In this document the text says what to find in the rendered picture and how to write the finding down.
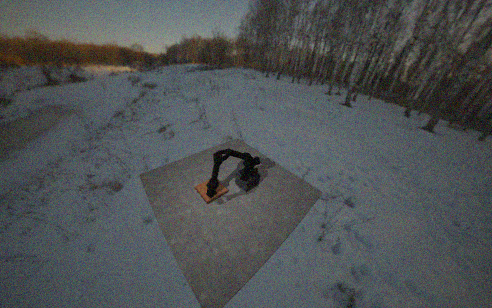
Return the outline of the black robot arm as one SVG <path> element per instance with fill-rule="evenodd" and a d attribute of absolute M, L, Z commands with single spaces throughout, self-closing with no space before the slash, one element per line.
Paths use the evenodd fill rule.
<path fill-rule="evenodd" d="M 225 155 L 222 156 L 222 154 L 225 154 Z M 238 151 L 231 150 L 229 148 L 226 150 L 220 150 L 218 152 L 215 152 L 213 154 L 214 165 L 213 165 L 213 170 L 212 170 L 212 176 L 211 176 L 210 182 L 208 182 L 206 184 L 207 188 L 208 188 L 206 194 L 210 198 L 212 198 L 213 196 L 215 196 L 217 194 L 216 189 L 217 189 L 217 186 L 219 184 L 219 182 L 217 180 L 219 167 L 222 164 L 222 162 L 224 160 L 226 160 L 229 156 L 243 159 L 244 160 L 243 165 L 245 166 L 246 169 L 250 169 L 252 165 L 255 166 L 255 165 L 258 165 L 261 163 L 259 157 L 253 158 L 249 153 L 241 153 Z M 257 168 L 255 168 L 255 169 L 251 168 L 251 170 L 249 171 L 249 175 L 251 174 L 252 176 L 255 177 L 258 173 L 257 170 L 258 170 Z"/>

